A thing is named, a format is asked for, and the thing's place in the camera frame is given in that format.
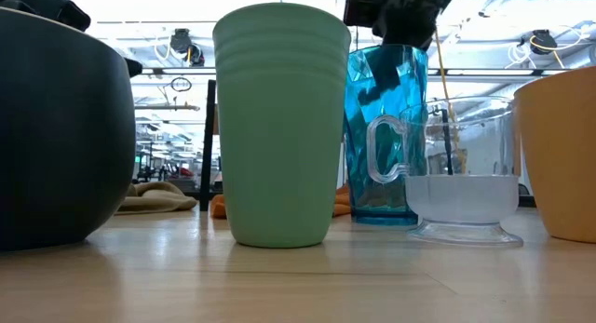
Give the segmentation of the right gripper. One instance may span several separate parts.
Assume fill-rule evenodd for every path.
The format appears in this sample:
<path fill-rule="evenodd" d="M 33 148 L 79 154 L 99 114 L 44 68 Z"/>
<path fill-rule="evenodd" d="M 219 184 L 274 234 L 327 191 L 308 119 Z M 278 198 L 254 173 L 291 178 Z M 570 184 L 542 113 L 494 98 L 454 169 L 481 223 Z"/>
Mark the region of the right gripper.
<path fill-rule="evenodd" d="M 344 24 L 366 27 L 384 45 L 365 53 L 374 84 L 359 92 L 360 105 L 377 101 L 400 85 L 403 46 L 428 50 L 436 19 L 452 0 L 345 0 Z"/>

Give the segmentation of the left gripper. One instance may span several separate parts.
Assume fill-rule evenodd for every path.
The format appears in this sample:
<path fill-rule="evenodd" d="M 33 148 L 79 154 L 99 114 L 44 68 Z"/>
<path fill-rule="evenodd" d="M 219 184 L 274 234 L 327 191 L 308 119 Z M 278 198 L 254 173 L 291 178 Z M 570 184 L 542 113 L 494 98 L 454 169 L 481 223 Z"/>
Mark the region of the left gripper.
<path fill-rule="evenodd" d="M 72 0 L 1 0 L 1 6 L 54 20 L 81 32 L 91 23 L 89 15 Z M 125 63 L 130 77 L 142 73 L 140 62 L 125 58 Z"/>

